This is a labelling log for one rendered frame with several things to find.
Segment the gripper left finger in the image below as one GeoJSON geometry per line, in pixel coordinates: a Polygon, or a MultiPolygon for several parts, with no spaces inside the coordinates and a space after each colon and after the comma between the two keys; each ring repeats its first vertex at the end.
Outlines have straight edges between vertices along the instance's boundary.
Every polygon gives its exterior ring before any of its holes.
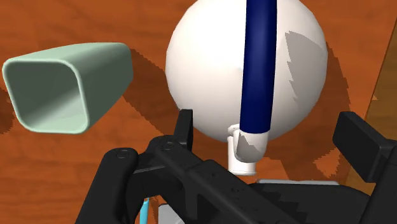
{"type": "Polygon", "coordinates": [[[115,148],[102,158],[75,224],[134,224],[148,197],[161,195],[185,224],[298,224],[213,160],[192,152],[193,112],[179,112],[172,135],[142,154],[115,148]]]}

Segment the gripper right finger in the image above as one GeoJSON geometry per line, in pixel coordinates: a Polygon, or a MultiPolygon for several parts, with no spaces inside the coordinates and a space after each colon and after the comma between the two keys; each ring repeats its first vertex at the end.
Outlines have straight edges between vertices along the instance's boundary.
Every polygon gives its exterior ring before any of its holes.
{"type": "Polygon", "coordinates": [[[375,188],[359,224],[397,224],[397,140],[386,139],[352,111],[339,114],[333,144],[375,188]]]}

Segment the pale green square cup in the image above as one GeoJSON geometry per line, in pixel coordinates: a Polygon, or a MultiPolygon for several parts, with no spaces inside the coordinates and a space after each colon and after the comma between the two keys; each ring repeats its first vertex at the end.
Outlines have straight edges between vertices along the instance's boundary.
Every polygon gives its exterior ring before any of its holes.
{"type": "Polygon", "coordinates": [[[6,60],[3,80],[29,131],[81,134],[123,95],[134,72],[124,43],[80,43],[6,60]]]}

